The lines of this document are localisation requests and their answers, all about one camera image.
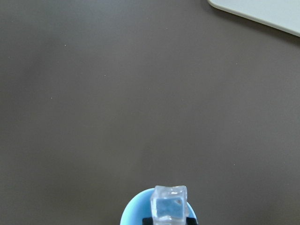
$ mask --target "light blue container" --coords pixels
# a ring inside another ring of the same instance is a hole
[[[150,188],[131,199],[123,212],[120,225],[142,225],[143,218],[152,217],[150,198],[153,192],[154,188]],[[189,210],[188,217],[196,218],[189,203],[187,203],[187,206]]]

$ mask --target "clear ice cube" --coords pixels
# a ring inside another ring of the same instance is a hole
[[[151,196],[153,225],[185,225],[188,216],[186,186],[155,186]]]

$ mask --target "ice cube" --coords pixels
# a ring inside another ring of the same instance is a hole
[[[186,186],[155,186],[150,199],[153,225],[185,225],[187,197]]]

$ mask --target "dark gray surface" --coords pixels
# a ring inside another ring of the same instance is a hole
[[[0,224],[300,223],[300,39],[205,0],[2,0]]]

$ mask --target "white tray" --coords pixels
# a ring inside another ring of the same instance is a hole
[[[300,0],[208,0],[218,9],[300,37]]]

